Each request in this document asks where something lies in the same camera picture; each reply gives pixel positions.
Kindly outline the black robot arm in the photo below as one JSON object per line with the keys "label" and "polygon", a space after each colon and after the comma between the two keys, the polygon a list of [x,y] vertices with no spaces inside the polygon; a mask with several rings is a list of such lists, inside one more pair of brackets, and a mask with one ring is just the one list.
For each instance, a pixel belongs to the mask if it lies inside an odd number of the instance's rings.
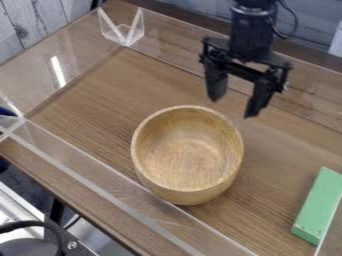
{"label": "black robot arm", "polygon": [[278,5],[295,17],[283,0],[234,0],[233,24],[227,40],[206,36],[199,62],[205,68],[207,96],[218,101],[227,91],[229,75],[254,84],[245,117],[257,117],[275,93],[287,87],[293,64],[271,49],[274,36],[285,39],[275,27]]}

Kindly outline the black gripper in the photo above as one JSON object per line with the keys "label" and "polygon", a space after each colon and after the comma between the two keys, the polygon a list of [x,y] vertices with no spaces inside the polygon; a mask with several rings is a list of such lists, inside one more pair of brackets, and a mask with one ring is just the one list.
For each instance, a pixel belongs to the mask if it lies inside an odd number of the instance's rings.
{"label": "black gripper", "polygon": [[206,36],[199,62],[205,66],[207,96],[217,102],[227,92],[229,75],[254,83],[245,117],[257,117],[275,92],[282,92],[291,70],[290,62],[273,50],[274,36],[286,38],[277,28],[277,4],[234,4],[227,39]]}

